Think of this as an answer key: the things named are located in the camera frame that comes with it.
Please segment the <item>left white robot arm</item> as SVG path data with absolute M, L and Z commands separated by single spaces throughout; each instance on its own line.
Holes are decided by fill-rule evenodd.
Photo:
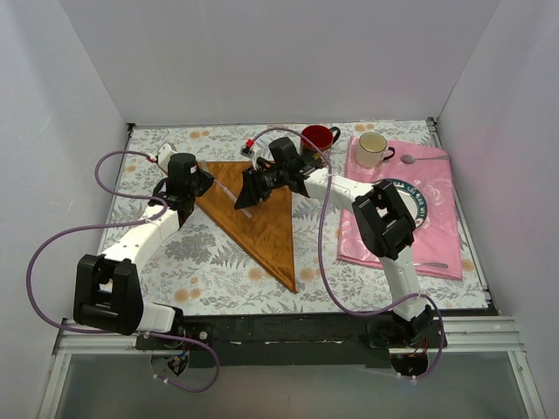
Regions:
M 168 349 L 186 337 L 177 322 L 182 311 L 143 300 L 140 273 L 163 243 L 178 232 L 194 209 L 196 199 L 210 189 L 213 176 L 199 168 L 190 153 L 171 153 L 143 217 L 146 222 L 128 230 L 99 256 L 85 255 L 78 263 L 73 318 L 83 325 L 131 335 L 155 333 Z

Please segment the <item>pink handled fork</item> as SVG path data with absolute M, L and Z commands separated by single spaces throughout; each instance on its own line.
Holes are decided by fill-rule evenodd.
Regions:
M 200 163 L 202 169 L 208 173 L 210 173 L 210 169 L 209 166 L 207 164 L 206 161 L 202 161 Z M 217 178 L 214 178 L 213 180 L 214 183 L 216 183 L 219 188 L 221 190 L 223 190 L 223 192 L 235 203 L 237 201 L 237 197 L 226 187 L 224 186 Z M 247 210 L 247 209 L 242 209 L 242 212 L 245 214 L 245 216 L 249 219 L 252 218 L 252 214 Z

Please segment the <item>orange brown cloth napkin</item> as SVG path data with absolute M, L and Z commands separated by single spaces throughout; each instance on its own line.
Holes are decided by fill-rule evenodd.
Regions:
M 242 172 L 251 166 L 242 161 L 208 161 L 210 174 L 237 198 L 242 188 Z M 293 247 L 292 194 L 286 188 L 274 190 L 270 198 L 248 208 L 249 219 L 214 183 L 197 206 L 264 270 L 290 292 L 296 293 Z

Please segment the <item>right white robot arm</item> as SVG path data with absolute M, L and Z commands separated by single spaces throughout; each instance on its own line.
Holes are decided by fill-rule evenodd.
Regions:
M 416 223 L 394 184 L 387 180 L 363 183 L 332 175 L 326 162 L 314 163 L 298 153 L 283 137 L 269 145 L 273 159 L 256 158 L 242 172 L 242 188 L 234 208 L 243 210 L 267 200 L 275 189 L 331 201 L 354 215 L 366 249 L 384 269 L 390 288 L 397 340 L 414 347 L 427 335 L 433 313 L 421 295 L 413 264 L 412 244 Z

